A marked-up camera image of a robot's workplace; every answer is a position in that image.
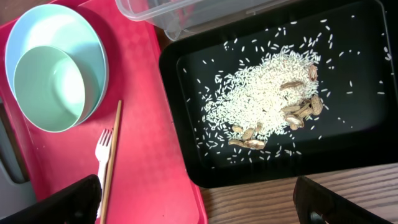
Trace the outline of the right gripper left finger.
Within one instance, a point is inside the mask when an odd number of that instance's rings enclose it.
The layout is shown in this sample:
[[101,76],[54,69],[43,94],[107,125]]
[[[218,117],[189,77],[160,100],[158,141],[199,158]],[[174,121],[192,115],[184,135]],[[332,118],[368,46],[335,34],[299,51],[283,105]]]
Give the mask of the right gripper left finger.
[[1,223],[94,223],[101,196],[100,180],[97,175],[91,174],[50,197],[1,219]]

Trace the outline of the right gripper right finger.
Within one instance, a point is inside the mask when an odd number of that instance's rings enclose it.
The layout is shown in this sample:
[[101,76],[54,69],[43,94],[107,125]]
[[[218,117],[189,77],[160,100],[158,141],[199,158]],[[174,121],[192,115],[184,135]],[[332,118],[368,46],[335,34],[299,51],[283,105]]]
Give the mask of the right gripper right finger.
[[391,224],[305,176],[297,178],[293,201],[300,224]]

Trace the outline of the mint green bowl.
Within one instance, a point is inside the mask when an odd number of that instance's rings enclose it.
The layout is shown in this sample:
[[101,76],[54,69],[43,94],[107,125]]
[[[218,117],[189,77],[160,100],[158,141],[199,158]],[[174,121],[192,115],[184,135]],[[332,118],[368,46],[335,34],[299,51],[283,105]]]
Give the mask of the mint green bowl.
[[64,132],[92,112],[97,81],[66,52],[42,45],[28,50],[14,71],[14,93],[24,116],[39,129]]

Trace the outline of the rice and peanut shells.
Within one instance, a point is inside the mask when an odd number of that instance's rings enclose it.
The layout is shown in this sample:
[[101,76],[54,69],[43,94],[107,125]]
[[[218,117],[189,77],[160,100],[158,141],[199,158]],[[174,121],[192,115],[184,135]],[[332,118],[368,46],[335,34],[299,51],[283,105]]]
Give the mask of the rice and peanut shells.
[[216,74],[216,88],[203,95],[203,122],[220,132],[220,141],[250,151],[263,151],[273,135],[304,128],[325,107],[314,45],[310,41],[311,52],[303,53],[273,45],[258,64],[240,61],[234,73]]

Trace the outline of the grey dishwasher rack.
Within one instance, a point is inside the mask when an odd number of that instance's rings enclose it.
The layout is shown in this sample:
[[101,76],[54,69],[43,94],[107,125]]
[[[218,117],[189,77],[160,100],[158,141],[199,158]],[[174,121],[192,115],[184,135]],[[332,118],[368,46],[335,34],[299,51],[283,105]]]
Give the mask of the grey dishwasher rack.
[[9,118],[1,104],[1,218],[19,212],[36,201]]

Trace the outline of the white plastic fork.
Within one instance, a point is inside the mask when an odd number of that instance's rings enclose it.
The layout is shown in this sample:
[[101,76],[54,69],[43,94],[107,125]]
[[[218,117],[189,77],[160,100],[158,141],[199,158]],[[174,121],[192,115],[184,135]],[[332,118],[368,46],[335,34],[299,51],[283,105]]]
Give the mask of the white plastic fork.
[[104,194],[104,183],[106,176],[106,168],[109,161],[109,154],[111,150],[111,141],[113,137],[113,131],[109,129],[104,129],[101,133],[101,136],[97,142],[95,149],[95,156],[99,162],[98,173],[97,176],[99,178],[100,186],[101,186],[101,200],[99,203],[99,207],[97,210],[96,217],[99,218],[101,216],[101,207],[102,207],[102,199]]

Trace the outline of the wooden chopstick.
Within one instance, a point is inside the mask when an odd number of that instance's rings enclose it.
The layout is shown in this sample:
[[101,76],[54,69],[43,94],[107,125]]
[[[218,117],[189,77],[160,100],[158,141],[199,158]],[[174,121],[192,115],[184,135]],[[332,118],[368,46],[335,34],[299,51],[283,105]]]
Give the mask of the wooden chopstick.
[[118,141],[118,131],[119,131],[119,121],[121,118],[121,108],[122,108],[122,100],[118,101],[118,107],[116,111],[116,117],[114,122],[113,128],[113,135],[111,141],[111,149],[109,153],[109,161],[106,170],[106,180],[104,186],[104,196],[103,196],[103,205],[101,209],[101,217],[100,217],[100,224],[106,223],[106,215],[108,210],[108,202],[109,202],[109,195],[111,191],[111,183],[113,178],[113,168],[114,168],[114,160],[116,155],[116,146]]

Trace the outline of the red plastic tray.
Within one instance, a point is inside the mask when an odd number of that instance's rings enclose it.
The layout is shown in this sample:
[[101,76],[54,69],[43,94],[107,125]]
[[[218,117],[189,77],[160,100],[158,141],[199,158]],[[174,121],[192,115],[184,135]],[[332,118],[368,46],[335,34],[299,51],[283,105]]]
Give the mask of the red plastic tray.
[[63,133],[37,129],[23,116],[1,73],[1,98],[37,200],[95,174],[95,146],[121,110],[108,223],[206,223],[200,189],[190,180],[159,71],[154,27],[124,17],[114,1],[64,1],[102,40],[109,85],[99,108]]

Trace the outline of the black tray bin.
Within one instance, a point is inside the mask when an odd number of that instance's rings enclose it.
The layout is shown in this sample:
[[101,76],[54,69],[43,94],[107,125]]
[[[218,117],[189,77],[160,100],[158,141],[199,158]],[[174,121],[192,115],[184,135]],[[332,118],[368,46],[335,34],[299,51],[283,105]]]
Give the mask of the black tray bin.
[[[321,56],[325,107],[302,129],[237,149],[202,120],[216,74],[273,45]],[[159,68],[189,178],[213,188],[397,161],[397,2],[289,1],[166,47]]]

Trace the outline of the light blue plate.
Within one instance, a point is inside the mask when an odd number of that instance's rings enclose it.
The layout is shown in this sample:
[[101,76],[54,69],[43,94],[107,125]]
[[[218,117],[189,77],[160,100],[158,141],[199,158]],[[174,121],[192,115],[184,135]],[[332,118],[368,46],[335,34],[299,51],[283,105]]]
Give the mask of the light blue plate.
[[99,35],[83,16],[69,7],[44,4],[29,9],[15,22],[5,45],[5,71],[13,93],[18,60],[28,50],[40,45],[66,52],[80,71],[94,81],[94,105],[78,120],[81,124],[99,107],[108,87],[108,58]]

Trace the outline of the clear plastic bin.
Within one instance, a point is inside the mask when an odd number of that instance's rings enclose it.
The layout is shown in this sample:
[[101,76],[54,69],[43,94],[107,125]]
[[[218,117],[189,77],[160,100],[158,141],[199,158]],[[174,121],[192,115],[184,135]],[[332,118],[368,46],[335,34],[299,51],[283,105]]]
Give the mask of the clear plastic bin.
[[289,0],[116,0],[131,21],[145,21],[176,41],[283,6]]

